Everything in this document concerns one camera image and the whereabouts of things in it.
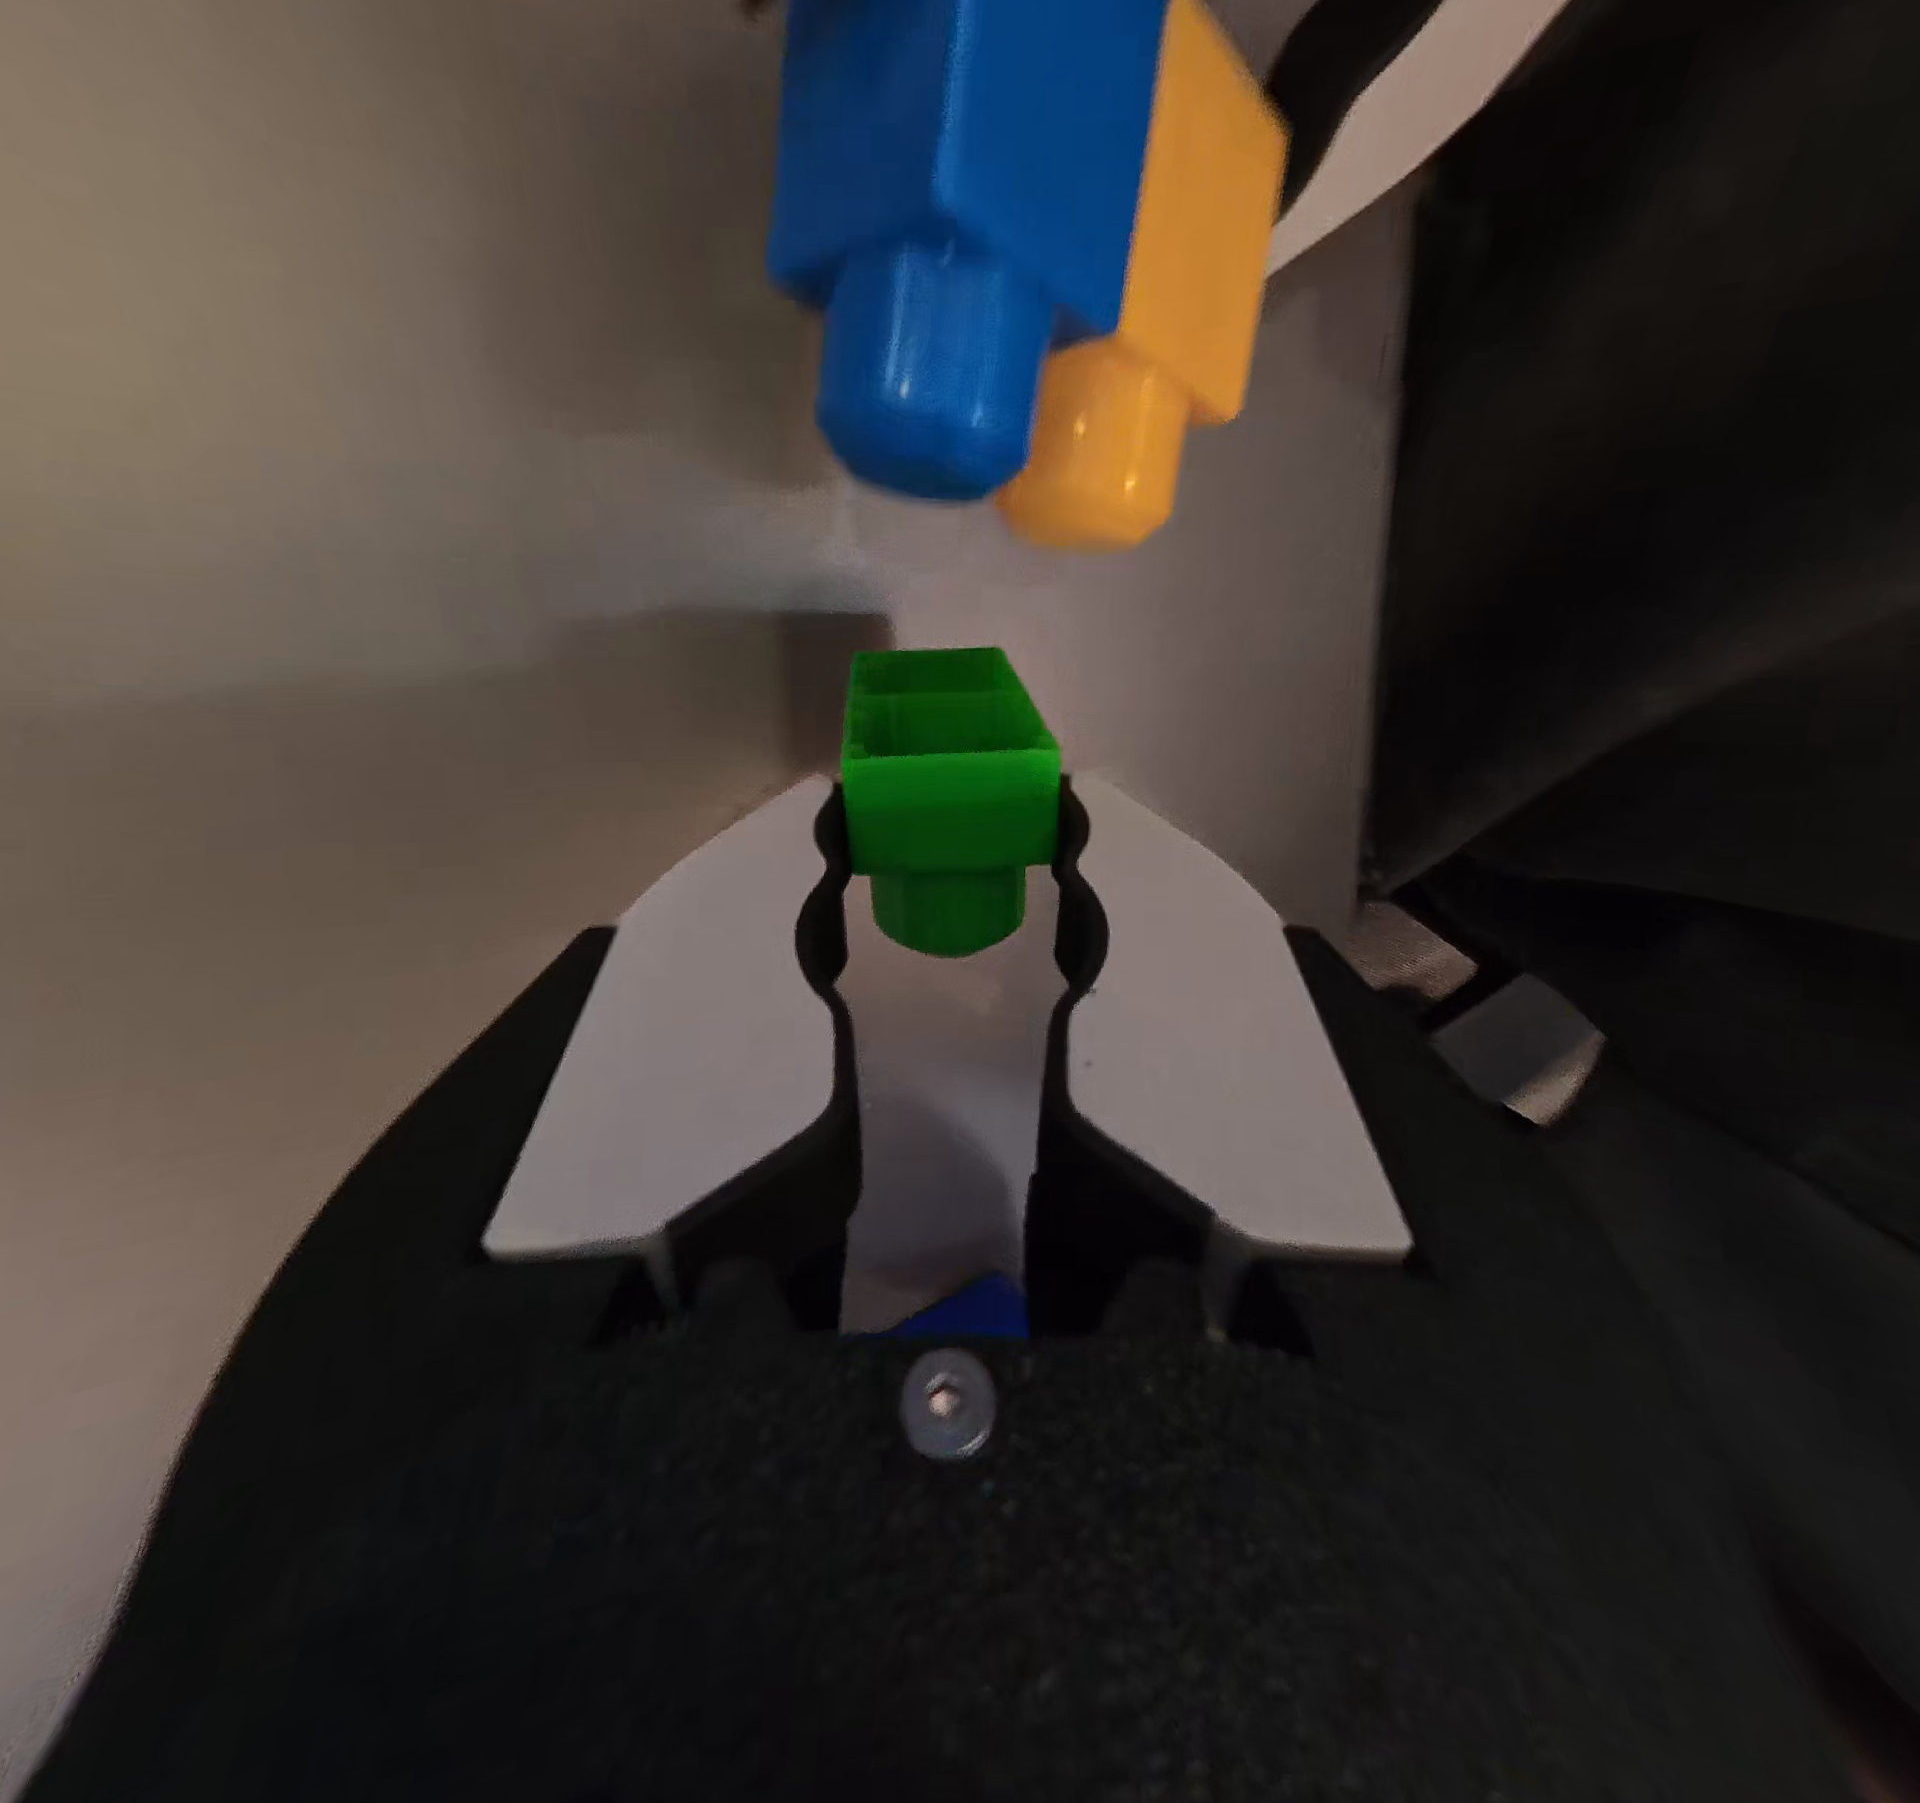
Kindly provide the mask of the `green two-stud toy block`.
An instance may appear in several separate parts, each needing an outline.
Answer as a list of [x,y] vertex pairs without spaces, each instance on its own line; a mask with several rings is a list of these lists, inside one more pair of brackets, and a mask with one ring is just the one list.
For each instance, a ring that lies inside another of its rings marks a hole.
[[969,958],[1026,915],[1060,823],[1060,745],[1000,649],[851,659],[839,783],[851,873],[900,949]]

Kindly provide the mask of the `blue single-stud toy block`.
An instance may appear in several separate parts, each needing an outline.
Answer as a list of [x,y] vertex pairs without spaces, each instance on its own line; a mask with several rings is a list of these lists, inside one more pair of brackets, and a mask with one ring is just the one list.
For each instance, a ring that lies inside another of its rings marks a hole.
[[994,494],[1051,351],[1115,329],[1165,3],[785,3],[766,269],[857,482]]

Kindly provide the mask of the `yellow single-stud toy block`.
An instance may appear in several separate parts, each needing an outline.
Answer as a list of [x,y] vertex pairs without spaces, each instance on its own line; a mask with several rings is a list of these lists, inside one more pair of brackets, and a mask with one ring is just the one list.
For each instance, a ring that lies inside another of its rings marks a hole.
[[1145,542],[1193,429],[1232,425],[1251,372],[1287,131],[1206,0],[1169,0],[1115,329],[1042,365],[1024,470],[994,497],[1051,549]]

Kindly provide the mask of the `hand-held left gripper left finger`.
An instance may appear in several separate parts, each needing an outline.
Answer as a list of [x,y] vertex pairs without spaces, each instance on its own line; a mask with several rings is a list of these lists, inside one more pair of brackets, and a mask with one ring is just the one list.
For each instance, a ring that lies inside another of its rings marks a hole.
[[482,1229],[492,1260],[654,1251],[832,1110],[851,1056],[839,816],[804,776],[616,915]]

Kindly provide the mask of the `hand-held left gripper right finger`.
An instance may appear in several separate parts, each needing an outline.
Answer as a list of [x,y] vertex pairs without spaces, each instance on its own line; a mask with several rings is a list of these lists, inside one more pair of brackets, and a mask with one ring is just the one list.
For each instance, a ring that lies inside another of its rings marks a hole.
[[1413,1237],[1283,918],[1100,778],[1060,783],[1030,1329],[1094,1335],[1176,1265],[1227,1333],[1260,1264],[1396,1272]]

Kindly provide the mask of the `grey desk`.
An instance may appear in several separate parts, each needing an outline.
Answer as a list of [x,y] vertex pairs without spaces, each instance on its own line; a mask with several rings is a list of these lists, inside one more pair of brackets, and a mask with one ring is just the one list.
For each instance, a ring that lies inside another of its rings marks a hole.
[[728,0],[3,0],[3,1742],[226,1341],[567,939],[827,755],[858,633],[1351,908],[1406,192],[1141,552],[817,445]]

